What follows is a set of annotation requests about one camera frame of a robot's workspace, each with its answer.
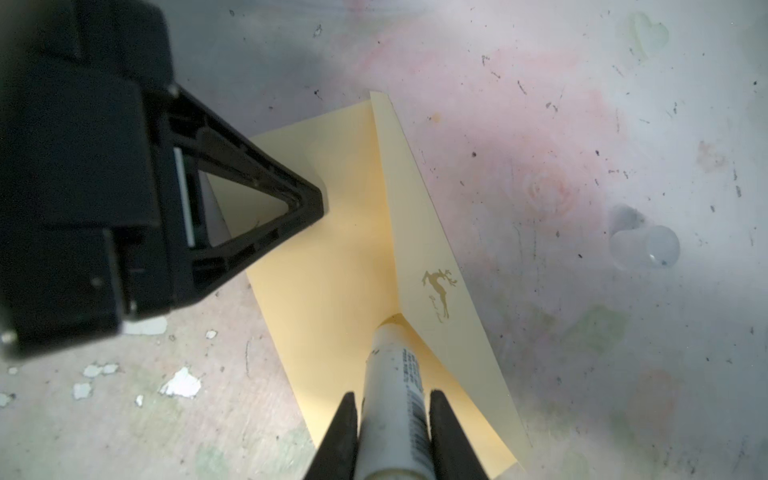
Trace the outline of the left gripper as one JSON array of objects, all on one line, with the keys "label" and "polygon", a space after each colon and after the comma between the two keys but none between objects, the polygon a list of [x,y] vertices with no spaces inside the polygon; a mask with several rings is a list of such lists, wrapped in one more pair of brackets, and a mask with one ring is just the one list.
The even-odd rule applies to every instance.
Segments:
[{"label": "left gripper", "polygon": [[[287,211],[190,247],[181,165]],[[194,304],[324,215],[321,190],[174,79],[145,1],[1,5],[1,352],[111,337]]]}]

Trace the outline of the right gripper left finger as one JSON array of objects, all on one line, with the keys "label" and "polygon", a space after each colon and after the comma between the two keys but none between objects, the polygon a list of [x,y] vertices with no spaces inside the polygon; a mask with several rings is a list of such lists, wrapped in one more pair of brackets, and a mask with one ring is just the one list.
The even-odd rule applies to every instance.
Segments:
[{"label": "right gripper left finger", "polygon": [[305,480],[351,480],[358,450],[358,412],[353,392],[342,397]]}]

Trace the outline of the translucent glue stick cap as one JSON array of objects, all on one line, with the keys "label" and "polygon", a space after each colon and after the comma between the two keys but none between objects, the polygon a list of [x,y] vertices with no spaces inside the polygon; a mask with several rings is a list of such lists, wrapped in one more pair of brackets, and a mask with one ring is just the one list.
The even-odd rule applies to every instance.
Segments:
[{"label": "translucent glue stick cap", "polygon": [[670,268],[681,252],[676,233],[658,225],[618,231],[609,247],[614,262],[625,270]]}]

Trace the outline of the white glue stick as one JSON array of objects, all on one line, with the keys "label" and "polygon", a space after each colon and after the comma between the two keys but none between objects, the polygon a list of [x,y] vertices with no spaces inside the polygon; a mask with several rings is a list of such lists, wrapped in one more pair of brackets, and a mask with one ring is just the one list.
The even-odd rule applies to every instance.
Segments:
[{"label": "white glue stick", "polygon": [[400,314],[374,332],[366,360],[355,479],[433,479],[420,365]]}]

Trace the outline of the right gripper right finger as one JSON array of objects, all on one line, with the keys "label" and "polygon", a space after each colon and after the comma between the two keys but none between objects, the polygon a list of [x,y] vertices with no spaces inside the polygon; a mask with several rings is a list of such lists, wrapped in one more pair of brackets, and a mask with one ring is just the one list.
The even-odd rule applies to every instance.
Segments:
[{"label": "right gripper right finger", "polygon": [[441,390],[430,392],[432,458],[438,480],[488,480],[450,402]]}]

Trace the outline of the yellow envelope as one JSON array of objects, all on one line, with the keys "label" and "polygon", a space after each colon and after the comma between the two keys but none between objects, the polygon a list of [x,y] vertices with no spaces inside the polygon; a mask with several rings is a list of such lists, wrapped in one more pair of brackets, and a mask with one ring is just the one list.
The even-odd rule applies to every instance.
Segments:
[{"label": "yellow envelope", "polygon": [[389,97],[255,139],[323,188],[323,218],[247,276],[314,443],[363,393],[375,330],[402,315],[426,390],[445,392],[490,477],[531,444]]}]

